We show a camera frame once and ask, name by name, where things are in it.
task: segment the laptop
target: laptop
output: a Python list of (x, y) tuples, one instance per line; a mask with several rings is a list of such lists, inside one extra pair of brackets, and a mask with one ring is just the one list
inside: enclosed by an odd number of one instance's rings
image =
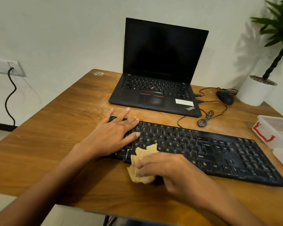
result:
[(207, 30), (126, 18), (123, 74), (109, 102), (201, 117), (191, 80)]

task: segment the black baseboard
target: black baseboard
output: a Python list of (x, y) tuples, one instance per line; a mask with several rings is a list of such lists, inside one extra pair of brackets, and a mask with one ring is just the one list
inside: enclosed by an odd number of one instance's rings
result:
[(18, 126), (8, 125), (8, 124), (0, 124), (0, 130), (12, 132), (14, 131)]

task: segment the wall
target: wall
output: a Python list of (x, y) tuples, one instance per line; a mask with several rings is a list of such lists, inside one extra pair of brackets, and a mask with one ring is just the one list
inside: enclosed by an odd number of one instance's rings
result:
[[(264, 0), (0, 0), (0, 58), (18, 60), (27, 75), (13, 77), (18, 91), (8, 108), (20, 125), (89, 70), (122, 72), (126, 17), (209, 30), (192, 84), (239, 87), (277, 50), (263, 48), (249, 24), (263, 7)], [(283, 62), (272, 79), (279, 87), (267, 102), (283, 114)], [(4, 110), (12, 90), (0, 74), (0, 123), (12, 124)]]

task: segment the white plant pot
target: white plant pot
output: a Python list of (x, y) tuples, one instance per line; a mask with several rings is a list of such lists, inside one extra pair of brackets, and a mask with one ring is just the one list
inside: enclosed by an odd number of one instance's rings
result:
[(236, 96), (245, 104), (259, 106), (275, 87), (257, 82), (248, 76)]

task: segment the person's left hand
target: person's left hand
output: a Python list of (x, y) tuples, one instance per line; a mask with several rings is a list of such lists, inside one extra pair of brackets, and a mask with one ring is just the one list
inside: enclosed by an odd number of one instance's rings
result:
[(122, 121), (130, 112), (130, 108), (127, 108), (117, 118), (109, 122), (113, 112), (114, 109), (111, 109), (94, 131), (74, 146), (70, 152), (72, 156), (89, 161), (101, 156), (108, 156), (140, 136), (139, 132), (134, 132), (124, 138), (126, 132), (139, 123), (139, 119), (136, 117)]

